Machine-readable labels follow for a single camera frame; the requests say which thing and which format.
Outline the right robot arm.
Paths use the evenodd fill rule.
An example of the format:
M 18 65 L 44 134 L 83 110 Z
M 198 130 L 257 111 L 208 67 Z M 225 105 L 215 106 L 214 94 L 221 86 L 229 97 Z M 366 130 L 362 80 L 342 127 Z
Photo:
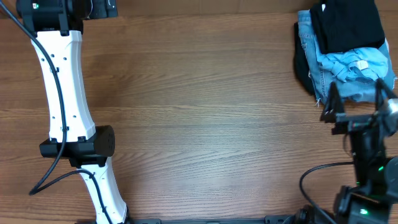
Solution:
M 323 164 L 304 172 L 299 180 L 302 195 L 309 204 L 285 223 L 388 223 L 392 206 L 397 203 L 397 158 L 388 157 L 384 140 L 397 133 L 397 95 L 382 79 L 377 79 L 375 111 L 348 116 L 336 83 L 330 91 L 320 119 L 333 123 L 333 135 L 349 141 L 356 185 L 344 185 L 337 193 L 333 212 L 322 209 L 303 189 L 303 180 L 310 173 L 342 163 Z

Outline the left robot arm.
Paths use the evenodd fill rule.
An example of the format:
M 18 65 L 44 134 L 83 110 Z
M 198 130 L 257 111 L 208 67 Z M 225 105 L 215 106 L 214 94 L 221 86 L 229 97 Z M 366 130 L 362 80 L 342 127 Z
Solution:
M 40 60 L 49 105 L 49 138 L 40 144 L 43 157 L 54 159 L 34 195 L 60 159 L 80 174 L 95 207 L 96 223 L 129 223 L 129 210 L 113 172 L 115 135 L 111 126 L 96 126 L 88 108 L 81 69 L 83 22 L 117 17 L 115 0 L 23 0 L 16 2 L 22 22 Z

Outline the black t-shirt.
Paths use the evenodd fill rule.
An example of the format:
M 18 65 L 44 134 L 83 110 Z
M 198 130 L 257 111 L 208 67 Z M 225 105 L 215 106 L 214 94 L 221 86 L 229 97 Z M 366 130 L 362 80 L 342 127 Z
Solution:
M 326 0 L 310 8 L 313 29 L 322 54 L 347 52 L 385 43 L 374 0 Z

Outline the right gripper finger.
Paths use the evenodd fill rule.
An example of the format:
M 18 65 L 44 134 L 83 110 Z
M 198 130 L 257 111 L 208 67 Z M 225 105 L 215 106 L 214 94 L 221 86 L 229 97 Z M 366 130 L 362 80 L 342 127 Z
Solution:
M 385 84 L 384 80 L 378 78 L 376 81 L 376 111 L 379 111 L 385 99 L 397 98 L 397 95 Z
M 328 98 L 324 104 L 322 116 L 331 116 L 337 113 L 344 113 L 344 105 L 341 100 L 337 85 L 332 82 L 329 89 Z

